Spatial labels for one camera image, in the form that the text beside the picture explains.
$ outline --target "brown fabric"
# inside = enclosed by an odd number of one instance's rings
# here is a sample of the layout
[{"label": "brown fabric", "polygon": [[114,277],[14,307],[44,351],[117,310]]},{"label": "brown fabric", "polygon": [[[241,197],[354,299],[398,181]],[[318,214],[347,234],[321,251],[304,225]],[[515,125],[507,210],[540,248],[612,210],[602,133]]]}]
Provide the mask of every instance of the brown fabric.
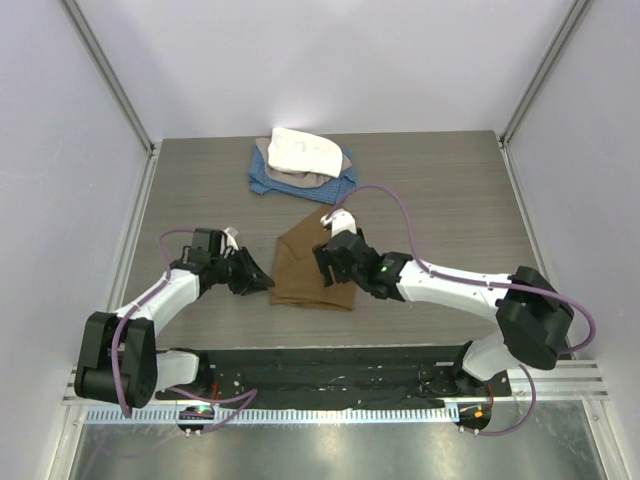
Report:
[{"label": "brown fabric", "polygon": [[320,224],[320,218],[331,207],[325,205],[278,237],[276,258],[271,278],[272,305],[294,305],[304,308],[349,311],[353,309],[356,285],[353,282],[324,287],[324,279],[312,248],[327,243],[331,233]]}]

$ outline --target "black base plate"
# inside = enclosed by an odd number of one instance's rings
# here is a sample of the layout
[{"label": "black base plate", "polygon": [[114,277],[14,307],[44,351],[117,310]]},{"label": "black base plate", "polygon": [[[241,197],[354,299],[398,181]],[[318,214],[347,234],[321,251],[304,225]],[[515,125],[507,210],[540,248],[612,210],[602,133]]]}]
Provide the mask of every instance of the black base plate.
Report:
[{"label": "black base plate", "polygon": [[[362,347],[207,351],[220,398],[252,388],[251,408],[365,410],[436,408],[462,396],[448,382],[460,346]],[[429,383],[425,375],[429,374]],[[511,395],[505,372],[491,381],[493,395]],[[158,393],[158,399],[179,396]]]}]

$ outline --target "black mounting bracket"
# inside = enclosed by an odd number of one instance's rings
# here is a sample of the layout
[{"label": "black mounting bracket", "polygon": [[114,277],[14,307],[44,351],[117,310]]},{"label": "black mounting bracket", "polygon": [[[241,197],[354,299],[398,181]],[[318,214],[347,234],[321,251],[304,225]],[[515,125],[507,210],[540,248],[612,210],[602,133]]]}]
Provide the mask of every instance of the black mounting bracket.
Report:
[{"label": "black mounting bracket", "polygon": [[324,286],[354,281],[362,290],[380,300],[404,302],[398,290],[400,272],[413,259],[411,255],[389,252],[379,255],[367,245],[361,229],[338,233],[329,242],[313,248]]},{"label": "black mounting bracket", "polygon": [[187,270],[200,280],[200,296],[214,285],[227,284],[235,295],[249,295],[273,287],[273,280],[262,271],[249,250],[232,249],[222,230],[198,228],[191,246],[184,247],[182,257],[171,268]]},{"label": "black mounting bracket", "polygon": [[[454,379],[459,346],[210,350],[221,398],[257,388],[254,409],[407,410],[441,408],[461,392]],[[511,395],[505,372],[491,381],[495,397]],[[179,398],[172,392],[159,399]]]},{"label": "black mounting bracket", "polygon": [[[555,292],[533,268],[518,267],[510,280]],[[532,368],[552,370],[565,345],[573,315],[573,310],[565,303],[510,289],[498,303],[496,319],[511,355]]]},{"label": "black mounting bracket", "polygon": [[[111,369],[111,341],[118,321],[116,314],[103,312],[96,312],[87,320],[74,382],[79,397],[118,403]],[[124,343],[124,350],[115,354],[127,405],[142,408],[153,396],[158,380],[153,322],[144,318],[130,320],[120,343]]]}]

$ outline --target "robotic arm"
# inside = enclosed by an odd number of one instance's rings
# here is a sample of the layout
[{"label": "robotic arm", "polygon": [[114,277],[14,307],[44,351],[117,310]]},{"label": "robotic arm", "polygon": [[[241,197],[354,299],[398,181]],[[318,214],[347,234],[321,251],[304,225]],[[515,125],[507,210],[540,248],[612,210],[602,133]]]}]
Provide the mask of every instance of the robotic arm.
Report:
[{"label": "robotic arm", "polygon": [[[494,375],[519,364],[541,370],[555,367],[573,310],[567,304],[540,295],[490,287],[521,284],[555,291],[535,269],[519,267],[513,275],[489,275],[427,263],[444,274],[430,275],[411,255],[397,252],[379,255],[366,244],[353,216],[343,209],[322,222],[331,228],[331,240],[315,247],[314,254],[325,286],[334,281],[353,280],[379,299],[438,303],[498,324],[497,332],[468,342],[459,351],[450,373],[457,391],[474,395]],[[473,280],[476,285],[446,277]]]},{"label": "robotic arm", "polygon": [[111,368],[111,343],[120,319],[132,307],[118,349],[120,376],[127,405],[144,407],[158,390],[197,382],[209,386],[211,372],[203,354],[188,350],[156,352],[156,336],[184,307],[213,285],[226,284],[236,295],[248,295],[274,285],[235,232],[196,229],[182,257],[169,274],[115,312],[96,312],[85,324],[75,377],[79,397],[118,403]]}]

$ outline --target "blue cloth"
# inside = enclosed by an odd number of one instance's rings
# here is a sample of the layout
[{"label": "blue cloth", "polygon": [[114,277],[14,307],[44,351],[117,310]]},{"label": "blue cloth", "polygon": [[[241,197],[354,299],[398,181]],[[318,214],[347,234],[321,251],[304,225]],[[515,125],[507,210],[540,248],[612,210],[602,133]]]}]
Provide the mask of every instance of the blue cloth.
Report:
[{"label": "blue cloth", "polygon": [[[346,149],[342,152],[351,159],[351,153]],[[307,198],[314,202],[335,205],[338,199],[349,190],[356,188],[356,173],[353,167],[340,173],[340,177],[332,178],[324,185],[316,188],[300,188],[278,182],[270,178],[264,171],[264,159],[258,147],[253,147],[253,158],[249,167],[249,189],[264,195],[265,193],[288,193],[296,197]]]}]

